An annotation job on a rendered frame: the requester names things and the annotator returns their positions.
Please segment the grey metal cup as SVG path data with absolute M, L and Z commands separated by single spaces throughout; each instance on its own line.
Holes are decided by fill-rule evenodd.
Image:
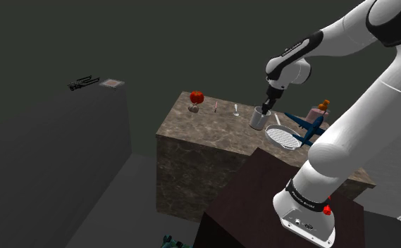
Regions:
M 249 126 L 255 130 L 263 130 L 270 116 L 271 116 L 270 110 L 268 110 L 266 114 L 263 114 L 262 108 L 260 106 L 255 106 L 254 112 L 249 122 Z

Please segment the white round grill pan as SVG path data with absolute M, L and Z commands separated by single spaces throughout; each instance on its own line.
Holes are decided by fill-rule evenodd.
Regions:
M 296 148 L 300 148 L 302 143 L 295 137 L 297 133 L 286 126 L 281 125 L 276 113 L 274 116 L 276 124 L 267 126 L 264 131 L 267 140 L 282 149 L 295 150 Z

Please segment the pink bottle with orange cap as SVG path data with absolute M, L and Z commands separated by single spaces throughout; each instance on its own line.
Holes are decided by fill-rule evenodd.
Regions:
M 330 114 L 330 110 L 328 109 L 329 104 L 330 101 L 325 99 L 318 106 L 311 107 L 305 120 L 309 123 L 313 123 L 319 116 L 323 116 L 323 120 L 326 121 Z

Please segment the blue toy airplane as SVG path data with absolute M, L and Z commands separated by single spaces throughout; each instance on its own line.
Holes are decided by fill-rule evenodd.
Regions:
M 299 140 L 302 143 L 301 146 L 306 144 L 306 145 L 311 147 L 313 145 L 313 142 L 310 142 L 309 140 L 314 135 L 321 136 L 325 132 L 324 129 L 320 128 L 320 126 L 321 126 L 321 124 L 322 124 L 322 122 L 324 120 L 324 116 L 323 115 L 325 113 L 326 112 L 323 112 L 323 114 L 321 116 L 317 117 L 313 123 L 309 123 L 309 122 L 307 122 L 305 120 L 302 120 L 301 118 L 298 118 L 298 117 L 296 117 L 296 116 L 294 116 L 292 114 L 285 113 L 285 115 L 288 118 L 290 118 L 291 120 L 295 121 L 299 125 L 300 128 L 304 128 L 304 129 L 307 130 L 307 132 L 306 132 L 304 137 L 300 137 L 299 135 L 293 135 L 293 137 L 295 139 Z

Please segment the dark maroon robot stand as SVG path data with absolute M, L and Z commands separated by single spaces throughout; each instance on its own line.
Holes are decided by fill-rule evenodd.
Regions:
M 204 212 L 193 248 L 318 248 L 286 230 L 273 208 L 297 171 L 256 149 Z

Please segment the square grey tray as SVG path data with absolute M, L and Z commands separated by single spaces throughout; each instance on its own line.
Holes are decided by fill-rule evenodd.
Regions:
M 124 81 L 114 80 L 114 79 L 107 79 L 101 83 L 99 83 L 102 87 L 108 87 L 111 89 L 118 89 L 119 87 L 123 86 L 125 83 Z

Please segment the teal object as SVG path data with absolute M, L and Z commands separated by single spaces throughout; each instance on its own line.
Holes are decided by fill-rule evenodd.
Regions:
M 192 248 L 192 246 L 174 240 L 171 235 L 165 235 L 161 248 Z

